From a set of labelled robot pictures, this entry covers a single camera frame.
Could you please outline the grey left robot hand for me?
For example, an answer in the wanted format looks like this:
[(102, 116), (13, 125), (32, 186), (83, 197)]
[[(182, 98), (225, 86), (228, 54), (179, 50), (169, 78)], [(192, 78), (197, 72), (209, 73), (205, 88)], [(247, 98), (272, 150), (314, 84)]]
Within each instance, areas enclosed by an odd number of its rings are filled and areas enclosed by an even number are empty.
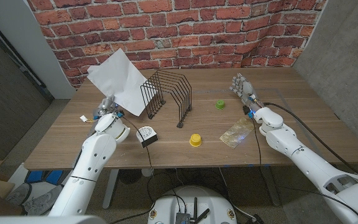
[(94, 109), (93, 118), (95, 120), (97, 120), (97, 119), (101, 118), (102, 116), (109, 114), (109, 113), (114, 113), (119, 118), (124, 116), (123, 110), (121, 110), (119, 105), (114, 101), (113, 95), (104, 98), (101, 101), (101, 103), (99, 104), (99, 106), (96, 109)]

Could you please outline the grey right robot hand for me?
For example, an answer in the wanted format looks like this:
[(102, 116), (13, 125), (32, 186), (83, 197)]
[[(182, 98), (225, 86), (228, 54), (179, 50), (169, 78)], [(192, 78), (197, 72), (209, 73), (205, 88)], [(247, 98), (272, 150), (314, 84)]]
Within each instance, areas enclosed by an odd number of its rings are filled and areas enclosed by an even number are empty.
[(232, 78), (232, 84), (229, 89), (241, 99), (246, 107), (248, 107), (249, 113), (254, 114), (264, 107), (253, 89), (252, 84), (240, 73)]

